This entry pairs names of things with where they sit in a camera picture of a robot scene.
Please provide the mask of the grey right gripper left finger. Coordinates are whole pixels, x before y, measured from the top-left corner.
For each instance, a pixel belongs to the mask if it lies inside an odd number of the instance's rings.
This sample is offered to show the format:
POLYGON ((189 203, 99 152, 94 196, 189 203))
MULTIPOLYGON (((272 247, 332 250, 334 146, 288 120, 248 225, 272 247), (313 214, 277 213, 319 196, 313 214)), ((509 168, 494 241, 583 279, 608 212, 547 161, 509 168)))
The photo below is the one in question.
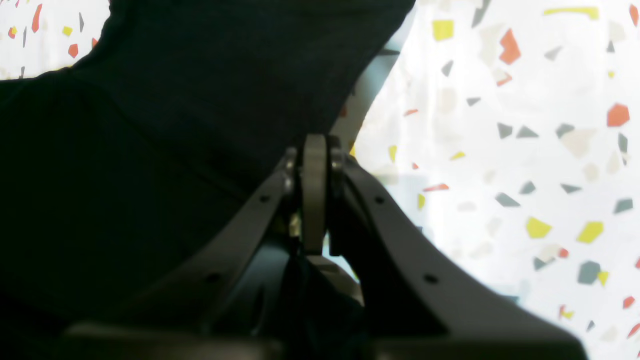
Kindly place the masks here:
POLYGON ((288 148, 281 166, 199 253, 132 303, 101 319, 71 326, 62 360, 283 360, 275 339, 282 282, 299 241, 320 255, 325 236, 329 171, 326 136, 288 148))

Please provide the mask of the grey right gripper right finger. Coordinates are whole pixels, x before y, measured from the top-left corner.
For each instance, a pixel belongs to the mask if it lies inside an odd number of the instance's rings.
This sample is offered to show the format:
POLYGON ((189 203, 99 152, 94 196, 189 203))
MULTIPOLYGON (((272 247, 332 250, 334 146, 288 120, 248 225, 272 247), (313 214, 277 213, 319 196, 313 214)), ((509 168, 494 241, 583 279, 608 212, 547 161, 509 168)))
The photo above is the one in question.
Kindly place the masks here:
POLYGON ((366 360, 585 360, 580 341, 449 260, 327 137, 327 230, 361 283, 366 360))

